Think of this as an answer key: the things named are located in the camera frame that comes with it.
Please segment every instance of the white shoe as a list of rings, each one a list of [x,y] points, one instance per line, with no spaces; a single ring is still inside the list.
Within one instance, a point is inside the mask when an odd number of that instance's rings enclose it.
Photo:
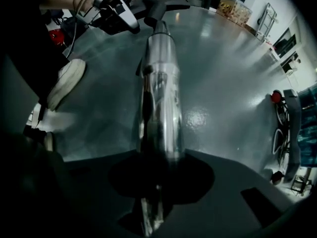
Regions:
[[[58,81],[47,97],[48,108],[53,111],[60,101],[70,93],[82,78],[86,63],[81,59],[74,59],[58,72]]]
[[[53,133],[47,132],[44,138],[44,147],[47,151],[52,152],[54,150],[53,146]]]

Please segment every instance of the black panel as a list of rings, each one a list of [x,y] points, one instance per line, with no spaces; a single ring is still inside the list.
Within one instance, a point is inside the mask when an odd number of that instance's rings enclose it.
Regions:
[[[241,195],[263,228],[281,216],[281,212],[257,188],[243,190]]]

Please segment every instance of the glossy floor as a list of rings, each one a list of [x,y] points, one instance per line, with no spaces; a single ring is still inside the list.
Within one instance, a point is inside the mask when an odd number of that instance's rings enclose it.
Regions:
[[[164,16],[175,39],[188,149],[239,161],[260,172],[271,158],[277,127],[269,95],[289,89],[282,68],[245,29],[191,7]],[[71,58],[87,62],[78,86],[47,116],[66,161],[135,149],[141,79],[136,68],[152,30],[109,36],[89,29]]]

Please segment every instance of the metallic cylinder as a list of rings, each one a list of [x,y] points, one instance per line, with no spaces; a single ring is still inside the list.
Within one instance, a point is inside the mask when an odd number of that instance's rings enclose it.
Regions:
[[[183,157],[179,68],[175,43],[164,21],[158,21],[148,38],[142,59],[140,143],[144,154],[159,154],[169,162]]]

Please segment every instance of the red object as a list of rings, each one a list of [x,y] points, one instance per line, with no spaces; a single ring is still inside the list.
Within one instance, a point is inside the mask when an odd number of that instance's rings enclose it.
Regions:
[[[271,95],[271,100],[276,104],[280,103],[282,100],[282,95],[279,92],[273,92]]]
[[[61,46],[64,44],[64,34],[62,30],[55,29],[51,30],[49,33],[51,40],[54,42],[56,46]]]

